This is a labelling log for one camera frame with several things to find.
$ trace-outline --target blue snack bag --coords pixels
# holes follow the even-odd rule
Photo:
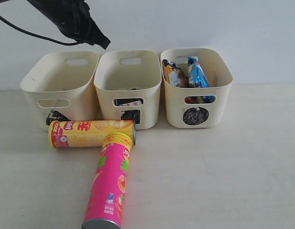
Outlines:
[[[189,86],[195,88],[210,87],[205,77],[203,69],[195,58],[188,57],[189,68]],[[214,96],[198,96],[197,101],[200,104],[210,104],[214,102]]]

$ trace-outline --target metal can bottom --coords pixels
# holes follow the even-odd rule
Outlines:
[[[90,219],[81,225],[81,229],[121,229],[118,224],[108,219]]]

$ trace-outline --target lay's logo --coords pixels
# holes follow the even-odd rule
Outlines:
[[[74,125],[74,122],[71,122],[71,121],[68,121],[65,123],[65,125],[63,126],[63,129],[64,130],[73,130],[73,125]]]

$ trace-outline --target snack bag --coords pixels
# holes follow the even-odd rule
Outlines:
[[[188,79],[176,63],[163,60],[163,74],[166,82],[176,87],[188,87]]]
[[[189,86],[195,88],[210,87],[210,84],[205,77],[203,69],[195,58],[188,57],[189,67]],[[213,96],[198,96],[197,102],[199,104],[209,104],[214,102]]]

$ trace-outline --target pink chips can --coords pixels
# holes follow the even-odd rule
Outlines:
[[[82,229],[121,228],[131,148],[124,133],[105,137]]]

